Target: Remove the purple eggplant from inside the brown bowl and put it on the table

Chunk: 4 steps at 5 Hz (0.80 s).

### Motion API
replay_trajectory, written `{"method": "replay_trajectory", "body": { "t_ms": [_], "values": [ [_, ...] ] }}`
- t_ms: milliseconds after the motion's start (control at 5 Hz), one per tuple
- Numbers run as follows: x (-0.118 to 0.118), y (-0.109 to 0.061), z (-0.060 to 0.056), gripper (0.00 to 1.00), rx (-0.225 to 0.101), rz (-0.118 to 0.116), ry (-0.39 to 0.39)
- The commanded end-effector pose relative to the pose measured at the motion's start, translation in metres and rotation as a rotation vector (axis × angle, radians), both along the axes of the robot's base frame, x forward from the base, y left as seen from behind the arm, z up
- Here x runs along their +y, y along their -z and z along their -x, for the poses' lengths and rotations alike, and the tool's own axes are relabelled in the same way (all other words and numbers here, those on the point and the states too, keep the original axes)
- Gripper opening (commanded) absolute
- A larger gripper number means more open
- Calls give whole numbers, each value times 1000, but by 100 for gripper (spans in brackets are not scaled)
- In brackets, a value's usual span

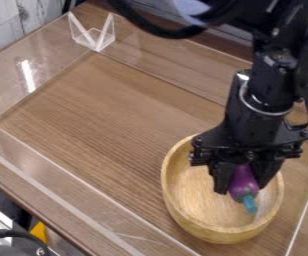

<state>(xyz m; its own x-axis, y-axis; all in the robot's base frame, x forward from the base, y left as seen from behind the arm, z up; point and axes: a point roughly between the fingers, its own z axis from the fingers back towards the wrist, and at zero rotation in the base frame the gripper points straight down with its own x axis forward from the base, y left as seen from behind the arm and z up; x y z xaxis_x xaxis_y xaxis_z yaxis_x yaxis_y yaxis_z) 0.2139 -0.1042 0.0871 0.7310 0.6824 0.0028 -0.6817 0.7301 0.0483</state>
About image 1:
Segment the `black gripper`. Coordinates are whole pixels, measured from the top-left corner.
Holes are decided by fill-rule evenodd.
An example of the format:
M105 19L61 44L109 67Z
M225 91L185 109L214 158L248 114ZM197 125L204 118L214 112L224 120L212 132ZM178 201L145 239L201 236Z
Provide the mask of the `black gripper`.
M258 187L264 189L284 161L298 158L308 140L308 129L293 127L282 115L257 112L248 101L249 75L237 73L220 125L192 140L193 166L209 165L214 192L229 190L236 164L250 163Z

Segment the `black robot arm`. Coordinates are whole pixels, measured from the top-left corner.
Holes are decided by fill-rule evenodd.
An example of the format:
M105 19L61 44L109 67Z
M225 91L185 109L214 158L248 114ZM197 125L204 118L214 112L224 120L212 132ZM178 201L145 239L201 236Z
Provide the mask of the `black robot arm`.
M308 113L308 0L173 0L189 22L180 29L153 23L127 0L107 2L134 26L166 39L188 39L222 24L252 34L252 68L234 74L221 124L193 138L190 164L209 168L220 194L241 164L264 188L308 140L308 123L286 120L297 102Z

